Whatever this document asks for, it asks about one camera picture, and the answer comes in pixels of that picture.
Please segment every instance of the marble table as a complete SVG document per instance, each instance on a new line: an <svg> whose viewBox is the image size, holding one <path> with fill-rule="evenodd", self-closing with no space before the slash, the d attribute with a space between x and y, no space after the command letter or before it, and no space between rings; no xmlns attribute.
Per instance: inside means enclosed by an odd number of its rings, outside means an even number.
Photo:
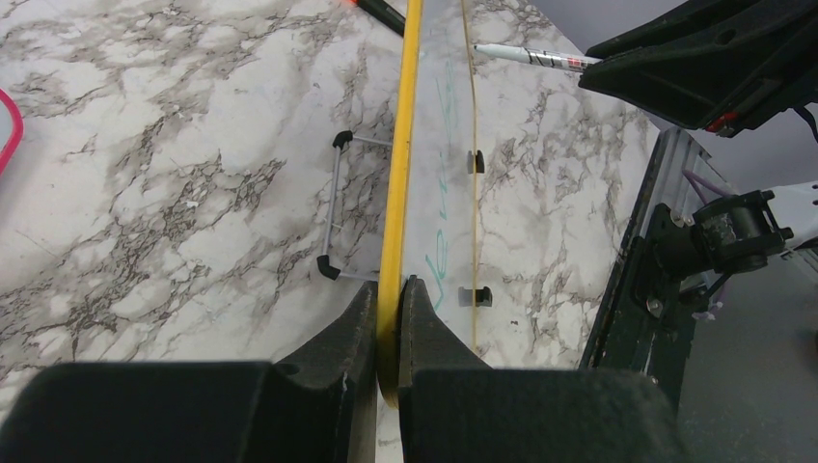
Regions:
<svg viewBox="0 0 818 463"><path fill-rule="evenodd" d="M0 177L0 410L58 362L284 357L360 283L315 268L343 129L392 138L400 38L335 0L0 2L26 133ZM404 2L394 5L405 10ZM475 41L576 52L481 1ZM496 367L577 365L657 130L576 75L476 60ZM389 153L343 157L334 248L379 265ZM400 458L381 403L378 461Z"/></svg>

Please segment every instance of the black rubber foot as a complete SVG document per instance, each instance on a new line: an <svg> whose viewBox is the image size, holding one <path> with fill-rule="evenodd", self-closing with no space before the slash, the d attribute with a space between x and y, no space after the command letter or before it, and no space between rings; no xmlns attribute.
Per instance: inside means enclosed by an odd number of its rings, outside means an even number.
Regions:
<svg viewBox="0 0 818 463"><path fill-rule="evenodd" d="M352 130L345 130L343 132L338 132L338 135L335 136L335 140L333 140L333 148L340 148L343 150L343 146L347 143L352 141Z"/></svg>
<svg viewBox="0 0 818 463"><path fill-rule="evenodd" d="M457 289L457 299L460 301L460 307L472 307L472 291L465 287ZM475 299L478 307L491 307L493 296L491 289L484 286L483 289L475 291Z"/></svg>
<svg viewBox="0 0 818 463"><path fill-rule="evenodd" d="M315 261L318 262L318 271L321 272L321 275L329 278L330 280L338 279L338 276L341 274L341 270L330 265L330 257L328 255L325 254L323 256L318 256Z"/></svg>
<svg viewBox="0 0 818 463"><path fill-rule="evenodd" d="M478 174L485 174L485 160L483 160L483 151L477 150L477 159L474 159L472 156L472 152L469 151L469 155L467 156L467 166L466 169L469 174L473 174L475 172L475 165L477 164L477 173Z"/></svg>

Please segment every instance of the marble countertop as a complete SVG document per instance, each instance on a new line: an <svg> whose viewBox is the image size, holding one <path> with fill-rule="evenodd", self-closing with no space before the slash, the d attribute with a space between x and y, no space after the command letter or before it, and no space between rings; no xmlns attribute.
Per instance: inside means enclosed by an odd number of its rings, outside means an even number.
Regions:
<svg viewBox="0 0 818 463"><path fill-rule="evenodd" d="M395 2L405 10L404 2ZM73 360L278 360L360 283L314 259L337 132L390 140L400 37L335 0L0 5L0 87L26 122L0 177L0 414ZM479 42L576 48L537 9L480 1ZM476 60L477 348L572 368L658 131L578 76ZM332 258L380 259L389 153L342 158ZM378 461L399 460L395 411Z"/></svg>

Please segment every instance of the yellow frame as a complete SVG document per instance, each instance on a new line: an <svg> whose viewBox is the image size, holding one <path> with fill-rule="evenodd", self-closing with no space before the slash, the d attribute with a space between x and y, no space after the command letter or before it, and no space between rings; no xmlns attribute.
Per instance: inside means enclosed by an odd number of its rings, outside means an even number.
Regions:
<svg viewBox="0 0 818 463"><path fill-rule="evenodd" d="M406 219L406 193L409 187L422 14L423 0L409 0L406 6L406 26L403 32L403 58L397 92L395 137L392 146L392 165L389 171L381 273L378 281L375 362L381 394L394 408L397 407L397 305L400 302L400 289L403 281L403 232Z"/></svg>

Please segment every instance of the gray floor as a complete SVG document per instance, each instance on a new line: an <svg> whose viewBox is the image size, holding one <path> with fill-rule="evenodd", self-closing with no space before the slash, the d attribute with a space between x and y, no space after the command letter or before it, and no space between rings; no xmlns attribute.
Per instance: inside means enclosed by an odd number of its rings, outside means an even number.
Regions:
<svg viewBox="0 0 818 463"><path fill-rule="evenodd" d="M818 461L816 285L771 259L700 323L679 424L695 461Z"/></svg>

